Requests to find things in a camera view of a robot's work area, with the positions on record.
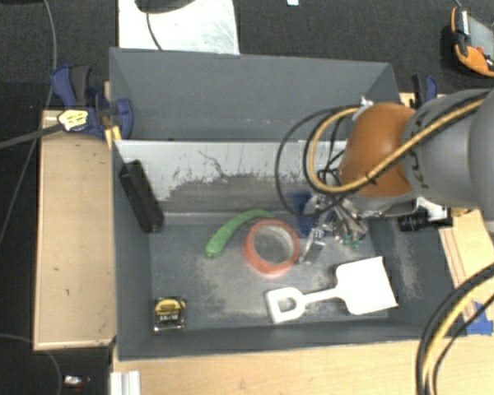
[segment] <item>orange tape roll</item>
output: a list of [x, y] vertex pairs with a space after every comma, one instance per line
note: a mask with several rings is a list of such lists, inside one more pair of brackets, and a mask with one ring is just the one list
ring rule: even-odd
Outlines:
[[254, 268], [268, 275], [282, 275], [298, 259], [300, 243], [295, 231], [279, 220], [253, 225], [245, 239], [244, 253]]

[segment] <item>dark floor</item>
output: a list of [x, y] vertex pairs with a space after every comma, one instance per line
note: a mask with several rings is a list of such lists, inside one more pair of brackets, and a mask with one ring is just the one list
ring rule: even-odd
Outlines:
[[[108, 78], [109, 46], [117, 44], [117, 0], [49, 0], [58, 64], [88, 64], [92, 82]], [[493, 80], [460, 72], [450, 57], [446, 26], [452, 0], [234, 0], [241, 53], [281, 54], [392, 63], [401, 91], [413, 73], [432, 75], [440, 91], [491, 87]], [[490, 21], [494, 0], [464, 0]], [[0, 140], [37, 126], [49, 89], [52, 45], [42, 0], [0, 0]], [[0, 151], [0, 231], [29, 145]], [[12, 212], [0, 250], [0, 333], [29, 337], [33, 312], [36, 159]], [[107, 350], [57, 353], [63, 374], [90, 378], [103, 393]], [[49, 358], [20, 341], [0, 338], [0, 393], [54, 393]]]

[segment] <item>white paper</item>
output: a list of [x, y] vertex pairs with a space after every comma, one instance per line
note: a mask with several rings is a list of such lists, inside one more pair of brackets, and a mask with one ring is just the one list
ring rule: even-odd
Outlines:
[[[164, 50], [240, 53], [232, 0], [195, 0], [172, 12], [151, 13], [150, 25]], [[156, 48], [146, 14], [134, 0], [119, 0], [119, 47]]]

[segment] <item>shovel blade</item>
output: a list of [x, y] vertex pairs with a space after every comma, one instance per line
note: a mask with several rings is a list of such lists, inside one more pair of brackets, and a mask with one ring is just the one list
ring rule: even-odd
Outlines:
[[351, 314], [369, 314], [397, 306], [382, 257], [339, 266], [337, 290]]

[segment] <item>gray bin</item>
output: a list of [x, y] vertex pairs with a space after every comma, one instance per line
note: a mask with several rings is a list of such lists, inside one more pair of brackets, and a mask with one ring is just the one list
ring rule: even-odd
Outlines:
[[[111, 98], [129, 98], [132, 140], [113, 150], [117, 341], [121, 360], [198, 356], [418, 338], [453, 287], [435, 230], [398, 231], [370, 221], [357, 250], [329, 243], [318, 262], [266, 277], [246, 261], [244, 225], [216, 259], [203, 247], [220, 225], [251, 208], [272, 211], [305, 242], [307, 224], [286, 213], [274, 189], [276, 149], [285, 132], [320, 109], [361, 96], [398, 100], [384, 63], [217, 56], [112, 49]], [[282, 159], [288, 193], [302, 194], [297, 134]], [[165, 213], [160, 233], [144, 234], [119, 182], [123, 162], [140, 160]], [[352, 316], [331, 300], [296, 322], [273, 326], [263, 293], [282, 286], [333, 286], [341, 263], [384, 256], [399, 307]], [[153, 300], [188, 300], [185, 330], [153, 332]]]

